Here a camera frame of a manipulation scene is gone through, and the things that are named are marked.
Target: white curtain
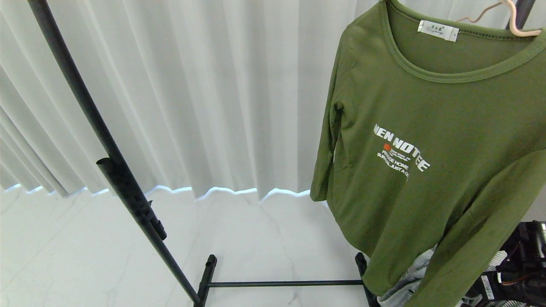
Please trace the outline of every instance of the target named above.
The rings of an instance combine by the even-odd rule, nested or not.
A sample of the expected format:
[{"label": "white curtain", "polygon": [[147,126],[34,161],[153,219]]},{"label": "white curtain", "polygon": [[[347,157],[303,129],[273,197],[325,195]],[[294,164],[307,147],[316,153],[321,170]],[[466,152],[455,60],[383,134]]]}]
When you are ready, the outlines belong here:
[{"label": "white curtain", "polygon": [[[341,32],[377,0],[49,0],[144,191],[309,189]],[[407,0],[456,20],[495,3]],[[537,1],[526,27],[545,26]],[[0,184],[107,187],[106,156],[26,1],[2,0]],[[480,22],[501,28],[508,9]]]}]

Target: marble floor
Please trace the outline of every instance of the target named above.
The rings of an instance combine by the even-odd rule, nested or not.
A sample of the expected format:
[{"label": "marble floor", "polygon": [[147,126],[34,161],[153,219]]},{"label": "marble floor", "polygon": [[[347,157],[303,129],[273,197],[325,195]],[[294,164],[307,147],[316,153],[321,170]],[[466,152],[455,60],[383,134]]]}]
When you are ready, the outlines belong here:
[{"label": "marble floor", "polygon": [[[191,307],[119,199],[0,192],[1,306]],[[165,244],[194,287],[209,254],[214,281],[358,279],[330,211],[308,194],[156,189],[148,195]],[[209,307],[367,306],[361,286],[216,288]]]}]

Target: clothing rack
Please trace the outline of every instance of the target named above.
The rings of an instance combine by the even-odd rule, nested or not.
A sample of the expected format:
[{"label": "clothing rack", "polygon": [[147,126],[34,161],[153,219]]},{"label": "clothing rack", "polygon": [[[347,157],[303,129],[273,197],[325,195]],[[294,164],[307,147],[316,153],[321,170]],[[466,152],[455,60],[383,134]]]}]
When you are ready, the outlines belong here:
[{"label": "clothing rack", "polygon": [[[525,23],[535,0],[519,0],[518,28]],[[313,280],[313,281],[255,281],[255,282],[213,282],[212,277],[218,259],[210,255],[205,262],[205,269],[197,291],[192,287],[185,274],[180,269],[176,260],[163,243],[167,237],[163,225],[151,208],[152,201],[148,201],[138,185],[127,162],[123,158],[114,138],[110,134],[106,123],[100,115],[80,73],[68,51],[64,39],[57,27],[57,23],[51,13],[46,0],[28,0],[34,17],[40,26],[57,64],[59,65],[72,93],[76,97],[87,120],[97,134],[102,146],[108,154],[107,158],[97,161],[97,166],[106,177],[112,189],[119,196],[129,213],[135,219],[142,232],[146,235],[152,246],[156,249],[165,265],[170,269],[176,280],[186,291],[193,302],[194,307],[205,307],[206,299],[211,288],[226,287],[280,287],[280,286],[363,286],[370,307],[378,307],[377,297],[364,285],[362,279],[357,280]],[[362,253],[355,256],[359,276],[363,276],[367,269],[367,263]]]}]

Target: white label tag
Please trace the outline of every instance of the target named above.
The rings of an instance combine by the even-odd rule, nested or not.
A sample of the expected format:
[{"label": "white label tag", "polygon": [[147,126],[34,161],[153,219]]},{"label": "white label tag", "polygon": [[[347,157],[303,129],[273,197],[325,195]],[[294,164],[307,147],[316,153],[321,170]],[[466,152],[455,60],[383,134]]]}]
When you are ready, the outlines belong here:
[{"label": "white label tag", "polygon": [[485,288],[485,294],[487,294],[488,300],[494,300],[495,296],[493,295],[493,289],[491,289],[491,284],[487,276],[482,275],[483,287]]},{"label": "white label tag", "polygon": [[422,32],[435,37],[440,37],[450,42],[457,41],[457,34],[459,34],[459,28],[443,25],[441,23],[435,23],[428,20],[421,20],[417,32]]}]

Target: shirt sleeve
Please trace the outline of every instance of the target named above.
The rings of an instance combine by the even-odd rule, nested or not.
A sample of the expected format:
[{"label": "shirt sleeve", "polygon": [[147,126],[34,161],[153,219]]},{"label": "shirt sleeve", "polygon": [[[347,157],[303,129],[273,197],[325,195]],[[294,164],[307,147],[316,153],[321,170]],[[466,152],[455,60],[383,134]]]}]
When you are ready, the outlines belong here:
[{"label": "shirt sleeve", "polygon": [[315,202],[326,200],[328,190],[328,178],[334,162],[334,150],[336,148],[337,135],[341,121],[342,104],[339,97],[339,78],[341,73],[340,57],[342,52],[343,36],[337,47],[334,60],[334,69],[330,78],[330,87],[326,100],[326,111],[322,122],[321,139],[318,144],[317,160],[314,165],[313,180],[311,182],[311,199]]},{"label": "shirt sleeve", "polygon": [[444,235],[406,307],[456,306],[546,184],[546,150],[496,174]]}]

